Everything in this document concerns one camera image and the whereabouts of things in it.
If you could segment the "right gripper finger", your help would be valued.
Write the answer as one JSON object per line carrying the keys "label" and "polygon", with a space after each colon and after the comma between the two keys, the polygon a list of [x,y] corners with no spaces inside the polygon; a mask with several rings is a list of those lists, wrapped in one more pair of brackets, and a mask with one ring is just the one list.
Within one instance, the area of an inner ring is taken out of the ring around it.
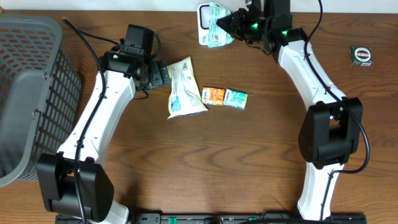
{"label": "right gripper finger", "polygon": [[217,22],[238,22],[240,18],[246,16],[247,14],[248,14],[247,10],[239,8],[237,11],[234,11],[231,14],[228,14],[227,16],[219,18]]}
{"label": "right gripper finger", "polygon": [[234,39],[239,39],[239,36],[236,34],[237,25],[234,25],[228,21],[217,20],[216,25],[218,25],[221,29],[223,29],[227,34],[229,34]]}

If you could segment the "teal crinkled snack packet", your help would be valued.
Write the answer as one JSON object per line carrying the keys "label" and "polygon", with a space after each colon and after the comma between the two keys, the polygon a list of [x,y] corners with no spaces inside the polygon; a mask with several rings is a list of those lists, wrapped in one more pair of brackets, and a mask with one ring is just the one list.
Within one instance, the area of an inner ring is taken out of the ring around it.
{"label": "teal crinkled snack packet", "polygon": [[217,20],[224,18],[231,14],[231,11],[223,6],[219,6],[214,2],[210,3],[210,20],[208,33],[208,47],[222,47],[232,43],[234,38],[223,30],[218,24]]}

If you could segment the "large white wet-wipes pack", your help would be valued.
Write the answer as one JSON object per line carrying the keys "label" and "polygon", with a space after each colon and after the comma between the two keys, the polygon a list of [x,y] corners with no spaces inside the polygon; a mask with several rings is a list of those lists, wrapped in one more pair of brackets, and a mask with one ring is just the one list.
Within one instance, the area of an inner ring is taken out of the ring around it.
{"label": "large white wet-wipes pack", "polygon": [[169,117],[196,115],[208,111],[201,101],[200,91],[195,80],[192,58],[187,57],[167,66],[171,78],[169,96]]}

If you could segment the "orange Kleenex tissue pack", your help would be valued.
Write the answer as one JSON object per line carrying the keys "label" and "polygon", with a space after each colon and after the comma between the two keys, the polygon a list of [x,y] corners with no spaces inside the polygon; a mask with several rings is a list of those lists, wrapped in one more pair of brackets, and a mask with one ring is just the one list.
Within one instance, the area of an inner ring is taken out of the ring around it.
{"label": "orange Kleenex tissue pack", "polygon": [[224,89],[204,87],[201,93],[201,101],[206,105],[223,106]]}

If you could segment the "green Kleenex tissue pack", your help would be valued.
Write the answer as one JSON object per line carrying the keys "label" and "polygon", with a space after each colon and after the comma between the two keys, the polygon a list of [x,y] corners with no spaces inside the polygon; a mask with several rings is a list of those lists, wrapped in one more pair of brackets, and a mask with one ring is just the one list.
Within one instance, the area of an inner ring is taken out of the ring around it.
{"label": "green Kleenex tissue pack", "polygon": [[244,110],[248,100],[248,94],[240,91],[226,89],[223,105]]}

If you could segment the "small dark green box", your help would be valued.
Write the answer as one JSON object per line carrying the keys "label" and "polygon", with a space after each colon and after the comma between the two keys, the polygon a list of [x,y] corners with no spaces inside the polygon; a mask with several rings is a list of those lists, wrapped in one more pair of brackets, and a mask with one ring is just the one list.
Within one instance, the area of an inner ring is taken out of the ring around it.
{"label": "small dark green box", "polygon": [[373,64],[371,49],[366,47],[352,47],[350,50],[351,64],[368,67]]}

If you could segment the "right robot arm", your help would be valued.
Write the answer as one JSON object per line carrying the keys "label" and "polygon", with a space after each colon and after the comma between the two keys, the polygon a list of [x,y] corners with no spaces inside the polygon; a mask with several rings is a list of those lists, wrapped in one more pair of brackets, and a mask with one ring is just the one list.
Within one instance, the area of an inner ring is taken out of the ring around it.
{"label": "right robot arm", "polygon": [[293,81],[307,110],[298,136],[307,165],[297,210],[304,220],[330,219],[336,179],[358,148],[360,100],[347,98],[328,78],[309,36],[293,26],[290,1],[249,1],[246,8],[217,19],[216,25],[248,46],[263,42],[261,50]]}

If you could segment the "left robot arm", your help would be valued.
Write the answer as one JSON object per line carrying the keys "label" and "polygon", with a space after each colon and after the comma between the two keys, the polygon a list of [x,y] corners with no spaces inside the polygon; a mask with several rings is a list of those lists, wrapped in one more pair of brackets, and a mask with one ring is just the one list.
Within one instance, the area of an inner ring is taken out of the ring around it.
{"label": "left robot arm", "polygon": [[93,92],[56,154],[43,153],[37,174],[44,207],[77,223],[127,223],[129,209],[114,200],[104,171],[111,138],[136,92],[170,84],[167,65],[152,50],[159,36],[130,24],[125,38],[99,57]]}

